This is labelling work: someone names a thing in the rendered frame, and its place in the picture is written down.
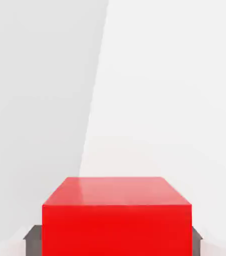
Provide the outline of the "small red cube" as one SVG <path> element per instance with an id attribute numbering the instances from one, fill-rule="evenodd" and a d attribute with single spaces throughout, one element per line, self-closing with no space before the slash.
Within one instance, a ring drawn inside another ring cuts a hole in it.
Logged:
<path id="1" fill-rule="evenodd" d="M 69 177 L 42 206 L 42 256 L 192 256 L 192 205 L 161 177 Z"/>

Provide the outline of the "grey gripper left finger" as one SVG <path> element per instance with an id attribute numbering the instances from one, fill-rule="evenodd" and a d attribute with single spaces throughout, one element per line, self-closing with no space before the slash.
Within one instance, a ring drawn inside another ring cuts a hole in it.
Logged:
<path id="1" fill-rule="evenodd" d="M 42 256 L 41 226 L 21 227 L 6 242 L 4 256 Z"/>

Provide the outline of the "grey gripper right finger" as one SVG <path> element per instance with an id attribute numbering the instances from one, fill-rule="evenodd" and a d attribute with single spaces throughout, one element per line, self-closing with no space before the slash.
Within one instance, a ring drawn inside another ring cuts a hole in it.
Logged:
<path id="1" fill-rule="evenodd" d="M 225 256 L 224 249 L 205 240 L 192 227 L 192 256 Z"/>

